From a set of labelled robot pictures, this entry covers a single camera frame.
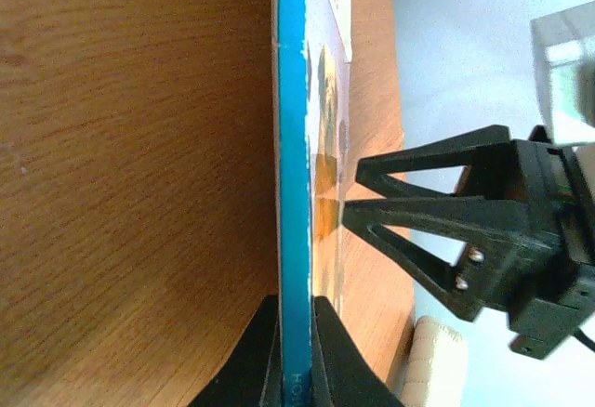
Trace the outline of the dog picture book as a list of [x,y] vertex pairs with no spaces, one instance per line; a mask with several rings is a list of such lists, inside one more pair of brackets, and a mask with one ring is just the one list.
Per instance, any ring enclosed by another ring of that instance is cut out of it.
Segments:
[[272,0],[282,389],[312,402],[313,300],[339,308],[351,0]]

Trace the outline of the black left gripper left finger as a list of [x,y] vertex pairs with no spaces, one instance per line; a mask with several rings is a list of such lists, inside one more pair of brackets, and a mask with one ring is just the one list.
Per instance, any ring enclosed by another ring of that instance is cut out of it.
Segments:
[[278,297],[267,295],[230,357],[191,406],[280,406],[282,370]]

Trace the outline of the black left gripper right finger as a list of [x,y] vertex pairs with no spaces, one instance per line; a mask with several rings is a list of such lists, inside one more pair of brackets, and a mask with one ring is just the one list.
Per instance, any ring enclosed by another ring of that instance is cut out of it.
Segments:
[[400,406],[351,339],[330,301],[313,299],[313,406]]

